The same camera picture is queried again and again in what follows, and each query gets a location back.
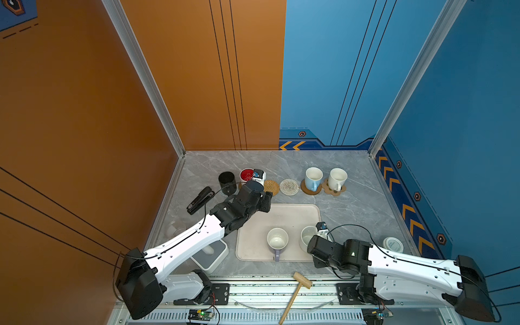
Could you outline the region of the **red inside white mug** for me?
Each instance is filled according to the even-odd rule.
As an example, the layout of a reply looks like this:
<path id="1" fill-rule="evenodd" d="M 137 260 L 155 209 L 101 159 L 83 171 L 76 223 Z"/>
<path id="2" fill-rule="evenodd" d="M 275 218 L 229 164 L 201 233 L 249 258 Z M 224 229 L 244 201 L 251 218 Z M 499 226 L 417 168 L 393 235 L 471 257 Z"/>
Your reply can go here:
<path id="1" fill-rule="evenodd" d="M 252 168 L 243 169 L 239 174 L 240 182 L 245 184 L 249 180 L 252 180 L 253 176 L 254 176 L 254 169 L 252 169 Z"/>

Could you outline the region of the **white woven round coaster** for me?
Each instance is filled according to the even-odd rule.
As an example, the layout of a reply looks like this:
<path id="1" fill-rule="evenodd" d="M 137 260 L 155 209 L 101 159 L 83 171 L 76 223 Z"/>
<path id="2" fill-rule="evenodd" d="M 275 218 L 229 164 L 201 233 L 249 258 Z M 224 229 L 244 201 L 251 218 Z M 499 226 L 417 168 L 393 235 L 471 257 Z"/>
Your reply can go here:
<path id="1" fill-rule="evenodd" d="M 280 192 L 286 196 L 295 196 L 299 192 L 299 184 L 291 179 L 281 181 L 279 188 Z"/>

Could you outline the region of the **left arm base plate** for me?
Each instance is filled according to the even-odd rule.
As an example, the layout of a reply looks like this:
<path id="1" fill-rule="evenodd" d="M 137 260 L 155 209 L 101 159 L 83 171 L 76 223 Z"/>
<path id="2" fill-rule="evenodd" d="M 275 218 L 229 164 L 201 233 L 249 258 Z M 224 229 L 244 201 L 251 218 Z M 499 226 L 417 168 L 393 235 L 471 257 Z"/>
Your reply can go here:
<path id="1" fill-rule="evenodd" d="M 193 299 L 178 299 L 175 306 L 226 306 L 230 294 L 228 283 L 217 283 L 205 286 Z"/>

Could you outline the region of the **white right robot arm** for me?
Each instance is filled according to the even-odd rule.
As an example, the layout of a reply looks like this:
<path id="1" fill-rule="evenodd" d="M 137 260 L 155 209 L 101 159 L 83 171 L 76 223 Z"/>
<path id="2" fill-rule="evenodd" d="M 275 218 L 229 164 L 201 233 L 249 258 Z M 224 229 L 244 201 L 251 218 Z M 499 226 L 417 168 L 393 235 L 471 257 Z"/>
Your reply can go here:
<path id="1" fill-rule="evenodd" d="M 472 320 L 496 320 L 486 279 L 471 257 L 428 259 L 361 240 L 350 239 L 340 245 L 318 235 L 310 239 L 307 252 L 317 268 L 332 267 L 359 276 L 357 293 L 365 303 L 441 303 Z"/>

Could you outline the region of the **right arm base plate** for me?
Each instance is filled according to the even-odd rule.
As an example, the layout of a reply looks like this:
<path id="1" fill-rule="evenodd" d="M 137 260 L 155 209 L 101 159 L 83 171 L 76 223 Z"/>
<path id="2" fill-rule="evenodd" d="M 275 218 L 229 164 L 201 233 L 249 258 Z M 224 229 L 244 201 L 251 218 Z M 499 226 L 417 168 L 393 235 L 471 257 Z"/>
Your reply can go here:
<path id="1" fill-rule="evenodd" d="M 359 291 L 359 284 L 346 282 L 338 283 L 336 284 L 336 290 L 339 303 L 342 306 L 382 306 L 383 304 L 392 306 L 395 304 L 395 301 L 393 299 L 382 299 L 375 295 L 373 292 L 368 293 L 367 295 L 361 294 Z"/>

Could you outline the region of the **light blue mug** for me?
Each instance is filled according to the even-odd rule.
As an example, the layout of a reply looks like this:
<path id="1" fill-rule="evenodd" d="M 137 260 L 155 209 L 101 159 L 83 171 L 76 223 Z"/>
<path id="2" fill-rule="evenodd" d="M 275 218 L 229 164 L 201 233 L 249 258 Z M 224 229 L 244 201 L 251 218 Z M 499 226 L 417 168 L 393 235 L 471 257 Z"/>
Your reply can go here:
<path id="1" fill-rule="evenodd" d="M 316 191 L 319 184 L 321 184 L 323 172 L 317 167 L 310 167 L 305 172 L 305 184 L 311 191 Z"/>

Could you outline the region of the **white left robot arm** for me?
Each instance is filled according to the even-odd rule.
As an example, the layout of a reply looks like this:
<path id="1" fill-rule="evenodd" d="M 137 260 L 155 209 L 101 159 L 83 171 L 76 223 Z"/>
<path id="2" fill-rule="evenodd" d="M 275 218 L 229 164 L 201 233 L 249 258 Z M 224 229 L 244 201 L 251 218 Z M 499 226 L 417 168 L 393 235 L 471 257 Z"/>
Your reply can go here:
<path id="1" fill-rule="evenodd" d="M 202 270 L 173 278 L 169 275 L 205 247 L 240 229 L 256 212 L 269 212 L 272 196 L 262 184 L 250 180 L 237 195 L 217 204 L 199 223 L 174 239 L 145 252 L 129 251 L 115 287 L 131 318 L 142 319 L 166 302 L 212 303 L 212 283 Z"/>

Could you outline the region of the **large white mug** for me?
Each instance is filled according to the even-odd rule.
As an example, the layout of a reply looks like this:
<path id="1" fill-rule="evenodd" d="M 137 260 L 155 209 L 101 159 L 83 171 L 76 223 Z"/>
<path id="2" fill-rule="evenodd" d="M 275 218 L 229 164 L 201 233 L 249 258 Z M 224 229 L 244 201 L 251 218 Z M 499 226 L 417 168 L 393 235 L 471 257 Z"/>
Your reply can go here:
<path id="1" fill-rule="evenodd" d="M 307 246 L 311 239 L 318 234 L 318 230 L 315 226 L 306 226 L 300 233 L 299 239 L 299 247 L 304 252 L 307 253 Z"/>

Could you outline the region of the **black mug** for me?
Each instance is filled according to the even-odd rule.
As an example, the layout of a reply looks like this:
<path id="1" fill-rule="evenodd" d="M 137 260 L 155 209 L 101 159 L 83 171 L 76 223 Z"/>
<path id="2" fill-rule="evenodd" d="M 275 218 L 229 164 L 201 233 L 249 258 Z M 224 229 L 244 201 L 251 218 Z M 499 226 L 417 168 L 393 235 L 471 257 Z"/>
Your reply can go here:
<path id="1" fill-rule="evenodd" d="M 231 196 L 236 193 L 238 185 L 235 175 L 231 171 L 225 171 L 218 177 L 221 186 L 221 193 L 226 196 Z"/>

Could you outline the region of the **paw print cork coaster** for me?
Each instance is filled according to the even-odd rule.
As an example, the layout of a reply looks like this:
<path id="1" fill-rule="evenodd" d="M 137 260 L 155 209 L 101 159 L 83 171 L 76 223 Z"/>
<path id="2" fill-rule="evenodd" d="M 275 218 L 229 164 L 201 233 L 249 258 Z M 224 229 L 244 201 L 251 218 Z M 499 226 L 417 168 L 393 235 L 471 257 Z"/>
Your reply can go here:
<path id="1" fill-rule="evenodd" d="M 323 191 L 326 194 L 332 195 L 334 197 L 340 196 L 341 193 L 346 191 L 346 186 L 342 185 L 340 190 L 333 190 L 329 187 L 329 179 L 325 179 L 323 183 L 321 184 Z"/>

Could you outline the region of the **tan woven rattan coaster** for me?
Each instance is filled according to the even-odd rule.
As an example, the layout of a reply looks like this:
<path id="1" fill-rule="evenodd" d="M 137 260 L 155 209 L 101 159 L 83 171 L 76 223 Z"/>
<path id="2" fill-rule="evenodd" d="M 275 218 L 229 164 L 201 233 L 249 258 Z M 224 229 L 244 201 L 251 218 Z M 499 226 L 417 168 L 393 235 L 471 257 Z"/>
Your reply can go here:
<path id="1" fill-rule="evenodd" d="M 280 186 L 274 180 L 265 180 L 264 181 L 264 190 L 266 192 L 271 192 L 273 196 L 276 196 L 280 192 Z"/>

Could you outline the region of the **round dark cork coaster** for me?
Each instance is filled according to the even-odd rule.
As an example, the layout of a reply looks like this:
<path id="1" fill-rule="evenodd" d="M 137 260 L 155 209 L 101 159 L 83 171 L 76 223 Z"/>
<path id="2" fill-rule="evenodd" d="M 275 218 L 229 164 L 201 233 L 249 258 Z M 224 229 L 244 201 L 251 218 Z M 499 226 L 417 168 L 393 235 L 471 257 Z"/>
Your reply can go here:
<path id="1" fill-rule="evenodd" d="M 308 189 L 306 187 L 305 180 L 302 180 L 301 184 L 300 184 L 300 188 L 306 195 L 315 196 L 315 195 L 319 194 L 322 191 L 322 184 L 318 185 L 316 191 L 311 191 L 310 189 Z"/>

